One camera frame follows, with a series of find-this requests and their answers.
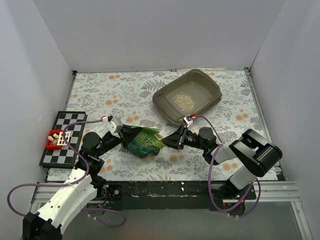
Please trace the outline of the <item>green litter bag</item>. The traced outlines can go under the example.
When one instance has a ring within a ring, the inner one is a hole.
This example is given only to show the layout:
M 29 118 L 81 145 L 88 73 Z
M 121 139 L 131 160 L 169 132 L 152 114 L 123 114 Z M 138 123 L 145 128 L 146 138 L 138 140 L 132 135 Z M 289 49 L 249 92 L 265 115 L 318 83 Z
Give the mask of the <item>green litter bag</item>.
M 157 156 L 164 146 L 160 131 L 156 127 L 142 127 L 142 130 L 124 148 L 143 159 Z

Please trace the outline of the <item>grey litter box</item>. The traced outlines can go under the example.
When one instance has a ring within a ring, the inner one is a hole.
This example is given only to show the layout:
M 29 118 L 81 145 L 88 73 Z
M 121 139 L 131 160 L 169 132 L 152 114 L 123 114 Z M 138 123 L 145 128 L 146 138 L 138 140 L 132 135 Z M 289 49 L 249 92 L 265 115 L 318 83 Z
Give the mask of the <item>grey litter box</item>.
M 202 115 L 222 99 L 219 85 L 200 69 L 192 69 L 156 91 L 152 102 L 173 125 L 190 114 Z

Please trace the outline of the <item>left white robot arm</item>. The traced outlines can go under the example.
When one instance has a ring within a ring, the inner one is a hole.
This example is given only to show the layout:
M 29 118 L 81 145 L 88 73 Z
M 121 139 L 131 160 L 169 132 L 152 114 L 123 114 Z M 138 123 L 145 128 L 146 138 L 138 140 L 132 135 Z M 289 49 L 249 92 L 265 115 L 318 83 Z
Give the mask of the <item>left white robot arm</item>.
M 106 196 L 106 180 L 99 176 L 104 161 L 99 157 L 117 145 L 127 146 L 142 127 L 109 124 L 109 131 L 100 137 L 95 132 L 84 135 L 79 160 L 67 180 L 36 213 L 28 212 L 22 221 L 24 240 L 61 240 L 72 220 L 91 200 Z

